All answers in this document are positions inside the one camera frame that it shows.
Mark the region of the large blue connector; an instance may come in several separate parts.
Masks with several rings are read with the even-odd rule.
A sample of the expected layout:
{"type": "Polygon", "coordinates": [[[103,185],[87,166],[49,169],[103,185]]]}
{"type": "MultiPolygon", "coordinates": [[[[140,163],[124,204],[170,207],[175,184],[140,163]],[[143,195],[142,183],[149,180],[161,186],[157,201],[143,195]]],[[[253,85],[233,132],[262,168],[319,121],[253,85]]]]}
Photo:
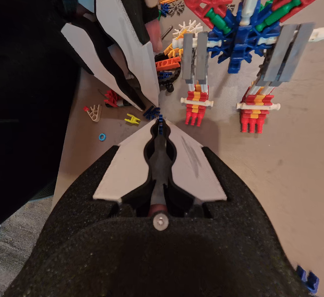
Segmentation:
{"type": "Polygon", "coordinates": [[[300,265],[297,266],[296,272],[308,291],[316,295],[319,287],[319,278],[312,271],[307,273],[300,265]]]}

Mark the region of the white snowflake connector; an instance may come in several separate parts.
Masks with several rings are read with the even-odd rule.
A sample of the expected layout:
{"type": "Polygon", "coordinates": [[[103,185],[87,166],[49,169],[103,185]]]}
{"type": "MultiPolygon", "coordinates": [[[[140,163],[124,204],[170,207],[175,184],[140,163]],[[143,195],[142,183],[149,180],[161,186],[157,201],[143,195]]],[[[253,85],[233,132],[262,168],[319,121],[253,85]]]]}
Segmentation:
{"type": "Polygon", "coordinates": [[[203,32],[203,26],[201,23],[197,23],[196,20],[189,20],[188,24],[185,22],[183,22],[183,24],[179,24],[179,29],[175,29],[174,31],[175,32],[172,34],[174,39],[178,39],[184,33],[191,33],[196,37],[199,32],[203,32]]]}

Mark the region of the grey snowflake connector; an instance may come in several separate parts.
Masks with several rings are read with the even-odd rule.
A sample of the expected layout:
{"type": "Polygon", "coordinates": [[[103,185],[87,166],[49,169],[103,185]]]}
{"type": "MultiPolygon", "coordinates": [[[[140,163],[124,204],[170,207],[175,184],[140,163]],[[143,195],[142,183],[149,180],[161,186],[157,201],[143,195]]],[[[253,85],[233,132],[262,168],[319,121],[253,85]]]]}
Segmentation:
{"type": "Polygon", "coordinates": [[[168,10],[168,15],[173,16],[177,14],[180,16],[185,10],[185,3],[184,0],[175,0],[172,3],[169,3],[169,10],[168,10]]]}

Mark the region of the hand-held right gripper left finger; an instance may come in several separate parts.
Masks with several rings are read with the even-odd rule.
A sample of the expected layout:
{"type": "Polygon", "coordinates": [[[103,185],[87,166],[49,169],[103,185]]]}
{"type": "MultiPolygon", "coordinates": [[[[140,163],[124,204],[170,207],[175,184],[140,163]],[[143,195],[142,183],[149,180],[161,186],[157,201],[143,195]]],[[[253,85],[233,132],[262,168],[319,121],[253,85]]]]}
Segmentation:
{"type": "Polygon", "coordinates": [[[150,121],[119,143],[117,152],[93,194],[95,200],[122,200],[143,185],[149,177],[147,146],[153,139],[150,121]]]}

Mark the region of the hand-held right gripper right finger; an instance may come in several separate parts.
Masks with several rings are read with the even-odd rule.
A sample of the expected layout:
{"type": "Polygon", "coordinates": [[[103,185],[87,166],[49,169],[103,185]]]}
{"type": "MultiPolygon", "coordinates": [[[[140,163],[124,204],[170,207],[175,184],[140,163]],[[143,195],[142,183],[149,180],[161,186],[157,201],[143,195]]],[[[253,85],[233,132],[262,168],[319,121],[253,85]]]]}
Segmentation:
{"type": "Polygon", "coordinates": [[[202,150],[203,146],[169,120],[165,122],[170,131],[168,140],[175,150],[171,166],[173,183],[202,202],[226,201],[227,196],[202,150]]]}

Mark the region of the black rubber tyre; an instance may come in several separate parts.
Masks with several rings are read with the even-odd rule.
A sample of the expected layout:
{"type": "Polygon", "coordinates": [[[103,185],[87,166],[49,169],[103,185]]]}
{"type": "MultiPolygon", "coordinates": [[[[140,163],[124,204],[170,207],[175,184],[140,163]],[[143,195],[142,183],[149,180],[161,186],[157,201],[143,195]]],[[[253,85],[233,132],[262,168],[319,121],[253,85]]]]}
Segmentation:
{"type": "MultiPolygon", "coordinates": [[[[164,55],[164,53],[160,53],[160,54],[155,55],[155,62],[162,61],[162,60],[166,60],[166,59],[168,59],[168,56],[164,55]]],[[[169,84],[169,83],[174,84],[174,82],[180,76],[181,67],[179,67],[179,68],[177,68],[175,70],[169,70],[169,71],[170,72],[173,72],[173,76],[168,77],[166,79],[162,79],[162,80],[159,80],[158,79],[158,84],[159,84],[160,90],[162,90],[162,89],[165,89],[166,90],[166,88],[165,88],[165,85],[166,84],[169,84]]]]}

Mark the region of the yellow fan connector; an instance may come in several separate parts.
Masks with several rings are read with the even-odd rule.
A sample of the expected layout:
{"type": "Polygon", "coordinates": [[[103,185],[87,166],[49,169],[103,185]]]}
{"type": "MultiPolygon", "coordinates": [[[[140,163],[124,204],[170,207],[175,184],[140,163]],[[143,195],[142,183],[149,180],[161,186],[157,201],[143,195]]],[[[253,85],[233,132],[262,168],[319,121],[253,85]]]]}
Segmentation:
{"type": "Polygon", "coordinates": [[[174,58],[179,56],[182,58],[183,55],[183,35],[178,39],[172,39],[172,43],[164,50],[164,55],[168,58],[174,58]]]}

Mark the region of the colourful construction toy robot figure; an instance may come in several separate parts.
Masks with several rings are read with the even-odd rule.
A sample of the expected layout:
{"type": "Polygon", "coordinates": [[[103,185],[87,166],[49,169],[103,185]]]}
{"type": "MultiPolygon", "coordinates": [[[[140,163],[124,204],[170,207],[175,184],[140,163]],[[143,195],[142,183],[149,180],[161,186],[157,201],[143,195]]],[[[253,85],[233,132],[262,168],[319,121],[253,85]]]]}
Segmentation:
{"type": "Polygon", "coordinates": [[[218,57],[218,63],[229,60],[228,73],[237,74],[243,61],[251,63],[254,52],[264,57],[257,78],[236,104],[240,111],[242,133],[262,133],[270,111],[279,110],[272,103],[275,88],[291,80],[306,44],[323,40],[323,28],[314,23],[285,24],[315,0],[241,0],[236,15],[227,5],[233,0],[184,0],[185,5],[211,31],[183,32],[173,48],[182,50],[182,79],[188,95],[180,102],[186,105],[186,125],[200,126],[209,100],[208,59],[218,57]]]}

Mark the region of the orange ladder connector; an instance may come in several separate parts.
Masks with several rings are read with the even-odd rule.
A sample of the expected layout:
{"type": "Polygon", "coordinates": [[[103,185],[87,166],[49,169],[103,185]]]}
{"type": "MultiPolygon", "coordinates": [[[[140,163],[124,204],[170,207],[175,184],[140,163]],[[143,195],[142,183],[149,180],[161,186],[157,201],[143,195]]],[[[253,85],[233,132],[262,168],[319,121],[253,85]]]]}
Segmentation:
{"type": "Polygon", "coordinates": [[[181,58],[179,56],[158,61],[155,63],[156,71],[160,72],[160,71],[175,70],[180,67],[180,63],[181,63],[181,58]]]}

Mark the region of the red connector strip with rods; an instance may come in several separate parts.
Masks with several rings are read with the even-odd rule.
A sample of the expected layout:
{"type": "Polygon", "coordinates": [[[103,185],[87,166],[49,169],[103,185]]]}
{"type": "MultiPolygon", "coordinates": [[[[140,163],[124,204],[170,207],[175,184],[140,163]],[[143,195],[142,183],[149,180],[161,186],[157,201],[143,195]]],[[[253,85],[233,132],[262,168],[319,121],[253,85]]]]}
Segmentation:
{"type": "Polygon", "coordinates": [[[100,89],[98,92],[105,97],[104,102],[106,107],[108,108],[118,108],[118,107],[126,107],[131,106],[131,104],[123,99],[120,95],[118,95],[113,90],[108,90],[106,93],[103,93],[100,89]]]}

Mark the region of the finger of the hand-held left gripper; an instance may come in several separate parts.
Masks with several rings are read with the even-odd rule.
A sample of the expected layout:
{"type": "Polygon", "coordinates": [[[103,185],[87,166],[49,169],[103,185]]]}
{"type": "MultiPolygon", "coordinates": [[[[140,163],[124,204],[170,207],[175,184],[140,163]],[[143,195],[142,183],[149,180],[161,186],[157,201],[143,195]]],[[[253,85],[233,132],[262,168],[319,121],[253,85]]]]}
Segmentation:
{"type": "Polygon", "coordinates": [[[112,58],[108,37],[97,23],[86,17],[74,18],[61,29],[69,44],[98,80],[119,94],[137,109],[143,111],[145,104],[125,78],[122,68],[112,58]]]}
{"type": "Polygon", "coordinates": [[[95,0],[95,15],[104,32],[120,47],[143,95],[158,106],[160,91],[152,43],[141,43],[122,0],[95,0]]]}

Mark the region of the tan triangular connector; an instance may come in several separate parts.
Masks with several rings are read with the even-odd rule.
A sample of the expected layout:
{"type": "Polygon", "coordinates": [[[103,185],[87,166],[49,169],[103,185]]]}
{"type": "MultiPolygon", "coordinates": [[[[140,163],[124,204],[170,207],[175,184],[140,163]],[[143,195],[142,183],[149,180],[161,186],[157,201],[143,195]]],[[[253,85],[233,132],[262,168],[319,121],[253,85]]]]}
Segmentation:
{"type": "Polygon", "coordinates": [[[90,116],[91,120],[94,122],[99,122],[101,117],[102,106],[94,105],[87,110],[87,114],[90,116]]]}

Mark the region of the small yellow clip connector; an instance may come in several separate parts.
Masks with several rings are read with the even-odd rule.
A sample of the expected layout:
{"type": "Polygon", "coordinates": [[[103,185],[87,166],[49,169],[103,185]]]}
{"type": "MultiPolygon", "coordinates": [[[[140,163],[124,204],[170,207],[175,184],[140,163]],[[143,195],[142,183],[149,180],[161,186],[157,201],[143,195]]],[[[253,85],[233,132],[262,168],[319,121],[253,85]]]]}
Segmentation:
{"type": "Polygon", "coordinates": [[[127,113],[127,118],[124,119],[125,122],[130,123],[130,124],[134,124],[134,125],[139,125],[141,120],[137,117],[135,117],[132,114],[127,113]]]}

